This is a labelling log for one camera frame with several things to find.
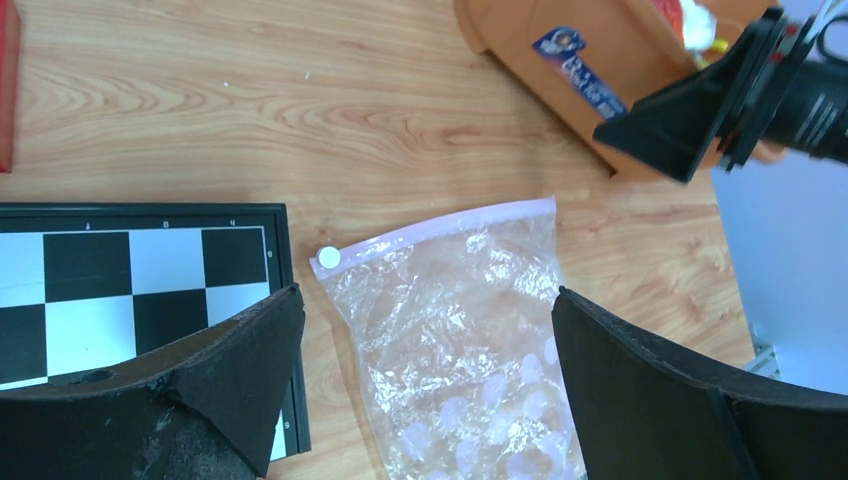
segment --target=chessboard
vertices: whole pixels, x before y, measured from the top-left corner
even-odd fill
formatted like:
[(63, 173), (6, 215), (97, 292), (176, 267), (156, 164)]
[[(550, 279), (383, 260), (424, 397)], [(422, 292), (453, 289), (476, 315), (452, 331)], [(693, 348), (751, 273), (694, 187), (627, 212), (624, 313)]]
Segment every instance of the chessboard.
[[(0, 390), (130, 360), (291, 283), (284, 205), (0, 204)], [(271, 460), (309, 448), (298, 361)]]

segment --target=blue label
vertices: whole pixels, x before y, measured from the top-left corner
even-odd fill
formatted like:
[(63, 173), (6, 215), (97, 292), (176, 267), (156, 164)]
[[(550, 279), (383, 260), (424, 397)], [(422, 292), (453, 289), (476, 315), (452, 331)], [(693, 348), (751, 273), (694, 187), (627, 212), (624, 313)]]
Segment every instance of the blue label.
[(604, 120), (627, 113), (624, 103), (583, 63), (579, 53), (586, 48), (586, 42), (575, 30), (568, 27), (554, 29), (534, 43), (533, 48)]

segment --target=black square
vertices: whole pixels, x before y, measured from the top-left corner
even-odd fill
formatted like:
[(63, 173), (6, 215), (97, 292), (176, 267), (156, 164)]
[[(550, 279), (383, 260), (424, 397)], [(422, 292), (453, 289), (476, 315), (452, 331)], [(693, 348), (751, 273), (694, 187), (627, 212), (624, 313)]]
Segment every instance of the black square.
[(0, 383), (47, 376), (44, 305), (0, 308)]
[(133, 297), (136, 355), (175, 342), (207, 327), (206, 290)]
[(44, 275), (48, 302), (130, 295), (129, 234), (45, 235)]
[(204, 230), (206, 286), (265, 282), (265, 255), (261, 228)]

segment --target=blue surface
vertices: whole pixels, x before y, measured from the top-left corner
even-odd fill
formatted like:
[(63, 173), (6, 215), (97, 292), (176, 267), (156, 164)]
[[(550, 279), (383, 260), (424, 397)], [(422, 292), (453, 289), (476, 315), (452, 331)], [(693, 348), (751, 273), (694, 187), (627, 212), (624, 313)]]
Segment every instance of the blue surface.
[[(819, 5), (784, 2), (797, 20)], [(848, 52), (848, 31), (832, 30)], [(713, 180), (755, 342), (775, 347), (785, 381), (848, 394), (848, 167), (793, 153)]]

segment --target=checkerboard black border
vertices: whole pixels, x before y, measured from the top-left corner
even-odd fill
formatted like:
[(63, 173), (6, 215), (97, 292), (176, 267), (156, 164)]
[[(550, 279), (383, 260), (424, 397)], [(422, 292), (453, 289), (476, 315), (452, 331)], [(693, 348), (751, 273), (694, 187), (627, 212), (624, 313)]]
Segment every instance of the checkerboard black border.
[[(75, 232), (129, 229), (264, 227), (271, 291), (294, 283), (288, 217), (281, 203), (0, 203), (0, 232)], [(302, 355), (289, 385), (294, 428), (286, 430), (286, 456), (312, 449), (306, 411)]]

